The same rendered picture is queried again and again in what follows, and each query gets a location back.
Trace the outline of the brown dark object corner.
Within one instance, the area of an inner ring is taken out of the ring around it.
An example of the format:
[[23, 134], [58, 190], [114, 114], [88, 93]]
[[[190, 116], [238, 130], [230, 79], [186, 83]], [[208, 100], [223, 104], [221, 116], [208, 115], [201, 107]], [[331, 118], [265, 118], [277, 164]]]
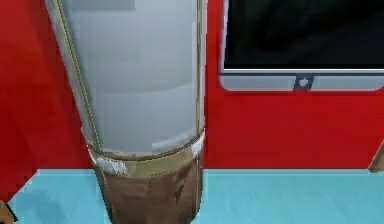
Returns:
[[0, 224], [14, 224], [18, 219], [13, 213], [10, 206], [0, 200]]

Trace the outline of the grey framed television set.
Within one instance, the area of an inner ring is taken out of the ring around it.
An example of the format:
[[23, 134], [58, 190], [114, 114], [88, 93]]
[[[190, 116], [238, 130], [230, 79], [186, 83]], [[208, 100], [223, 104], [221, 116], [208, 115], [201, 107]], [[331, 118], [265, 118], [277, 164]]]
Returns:
[[223, 0], [228, 91], [384, 87], [384, 0]]

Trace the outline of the brown wooden furniture piece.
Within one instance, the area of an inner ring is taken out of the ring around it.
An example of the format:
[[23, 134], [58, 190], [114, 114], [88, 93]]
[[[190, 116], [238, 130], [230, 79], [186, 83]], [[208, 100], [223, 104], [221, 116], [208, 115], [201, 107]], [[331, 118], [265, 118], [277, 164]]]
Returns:
[[372, 173], [384, 171], [384, 140], [368, 166], [368, 170]]

